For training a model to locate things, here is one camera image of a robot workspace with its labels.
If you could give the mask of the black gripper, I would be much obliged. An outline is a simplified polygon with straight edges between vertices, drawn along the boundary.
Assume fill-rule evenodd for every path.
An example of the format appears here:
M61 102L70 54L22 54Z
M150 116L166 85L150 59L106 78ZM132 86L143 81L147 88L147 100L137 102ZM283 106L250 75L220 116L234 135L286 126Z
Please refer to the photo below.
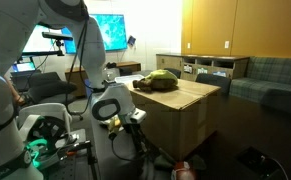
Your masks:
M144 142L145 135L141 130L141 126L139 124L127 124L124 128L125 131L132 136L136 153L143 154L143 151L147 153L149 151L149 147L148 144Z

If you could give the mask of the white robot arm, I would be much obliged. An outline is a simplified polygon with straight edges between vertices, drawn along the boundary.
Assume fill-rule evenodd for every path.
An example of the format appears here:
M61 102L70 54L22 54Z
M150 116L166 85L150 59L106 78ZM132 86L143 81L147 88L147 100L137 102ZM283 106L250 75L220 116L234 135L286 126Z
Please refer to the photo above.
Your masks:
M102 83L105 50L99 25L84 0L0 0L0 180L44 180L32 163L25 137L16 125L13 95L4 79L36 25L68 28L90 85L100 92L92 106L97 120L118 116L122 125L139 124L146 112L136 108L127 86Z

